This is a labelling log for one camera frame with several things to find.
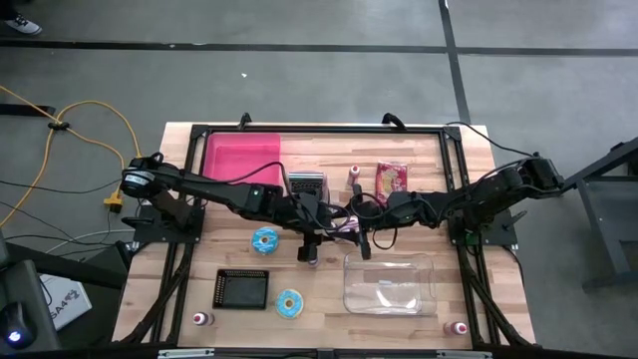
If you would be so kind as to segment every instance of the pink tray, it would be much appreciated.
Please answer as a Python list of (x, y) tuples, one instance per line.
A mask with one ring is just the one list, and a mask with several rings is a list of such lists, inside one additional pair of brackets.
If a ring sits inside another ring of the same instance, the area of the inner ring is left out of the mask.
[[(212, 134), (208, 137), (203, 175), (232, 180), (279, 161), (281, 138), (277, 134)], [(281, 168), (271, 166), (240, 182), (279, 185)]]

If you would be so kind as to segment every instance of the concrete floor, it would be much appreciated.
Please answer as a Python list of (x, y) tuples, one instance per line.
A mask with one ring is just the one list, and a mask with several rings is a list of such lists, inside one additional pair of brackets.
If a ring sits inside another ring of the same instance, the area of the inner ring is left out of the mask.
[[(459, 46), (638, 47), (638, 3), (631, 0), (450, 0), (449, 6)], [(436, 0), (38, 0), (22, 10), (43, 25), (47, 40), (446, 44)], [(4, 29), (0, 35), (14, 36)], [(110, 103), (130, 119), (146, 154), (158, 148), (167, 121), (237, 121), (246, 111), (259, 122), (378, 123), (386, 112), (407, 123), (459, 117), (447, 55), (0, 51), (1, 85), (58, 109), (88, 99)], [(473, 124), (487, 125), (500, 143), (540, 151), (566, 177), (638, 134), (636, 58), (460, 56), (460, 66)], [(13, 102), (4, 95), (0, 101)], [(125, 158), (134, 155), (124, 125), (108, 111), (78, 109), (68, 121)], [(45, 122), (2, 122), (2, 180), (30, 182), (42, 159)], [(515, 159), (498, 150), (494, 156), (499, 164)], [(118, 176), (113, 155), (61, 134), (41, 185), (90, 188)], [(79, 235), (106, 229), (100, 202), (109, 192), (39, 191), (23, 208)], [(21, 194), (0, 186), (0, 200), (14, 203)], [(134, 209), (129, 205), (127, 212)], [(610, 266), (577, 193), (526, 200), (514, 209), (529, 211), (516, 230), (538, 343), (635, 356), (638, 288), (591, 294), (580, 288)], [(0, 215), (6, 212), (0, 208)], [(115, 217), (112, 225), (124, 228)], [(60, 234), (20, 214), (3, 232)], [(130, 237), (113, 234), (111, 240)], [(54, 245), (23, 243), (41, 250)], [(79, 249), (67, 245), (56, 253)]]

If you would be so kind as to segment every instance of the red snack bag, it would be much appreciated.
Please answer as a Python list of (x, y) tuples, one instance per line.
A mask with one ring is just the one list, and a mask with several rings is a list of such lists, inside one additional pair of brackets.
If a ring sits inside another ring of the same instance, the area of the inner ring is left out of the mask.
[(385, 204), (392, 191), (408, 190), (408, 166), (379, 162), (375, 182), (375, 196)]

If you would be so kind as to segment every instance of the wooden table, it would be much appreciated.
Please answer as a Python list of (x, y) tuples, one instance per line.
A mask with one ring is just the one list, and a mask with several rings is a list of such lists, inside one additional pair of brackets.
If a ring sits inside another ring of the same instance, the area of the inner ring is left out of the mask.
[[(164, 160), (182, 167), (191, 123), (167, 123), (160, 150)], [(485, 127), (478, 126), (486, 133)], [(493, 168), (489, 143), (461, 128), (470, 180)], [(374, 191), (377, 161), (408, 164), (410, 190), (445, 191), (441, 150), (435, 136), (392, 134), (282, 134), (281, 161), (291, 171), (314, 170), (327, 174), (332, 201), (345, 204), (351, 192), (346, 187), (348, 168), (361, 167), (359, 183)], [(422, 226), (400, 229), (394, 253), (426, 253), (436, 269), (437, 314), (428, 317), (385, 317), (350, 314), (344, 308), (343, 259), (358, 250), (352, 243), (323, 243), (320, 265), (311, 268), (296, 260), (301, 236), (279, 229), (280, 243), (269, 256), (256, 254), (249, 243), (255, 229), (268, 225), (240, 218), (219, 204), (209, 204), (202, 241), (195, 247), (184, 306), (180, 346), (208, 347), (331, 347), (331, 348), (441, 348), (471, 347), (470, 337), (445, 336), (444, 323), (467, 322), (464, 294), (456, 251), (450, 246), (447, 228)], [(392, 233), (377, 234), (387, 245)], [(149, 245), (131, 265), (118, 317), (114, 340), (131, 332), (158, 296), (166, 244)], [(374, 253), (381, 250), (373, 246)], [(176, 263), (181, 258), (177, 254)], [(518, 267), (500, 247), (487, 247), (485, 261), (492, 297), (502, 312), (527, 340), (533, 331)], [(196, 327), (191, 316), (210, 311), (217, 268), (259, 268), (270, 271), (268, 306), (265, 311), (216, 310), (209, 327)], [(303, 313), (295, 320), (279, 317), (274, 310), (276, 295), (285, 288), (297, 289), (304, 297)], [(173, 302), (167, 306), (162, 334), (166, 335)], [(482, 305), (477, 305), (483, 338), (487, 338)]]

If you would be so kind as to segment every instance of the black tray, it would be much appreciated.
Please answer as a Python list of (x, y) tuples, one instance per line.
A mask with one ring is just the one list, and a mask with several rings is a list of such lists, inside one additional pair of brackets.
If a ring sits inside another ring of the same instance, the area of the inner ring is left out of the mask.
[(265, 309), (268, 271), (219, 269), (212, 307), (217, 309)]

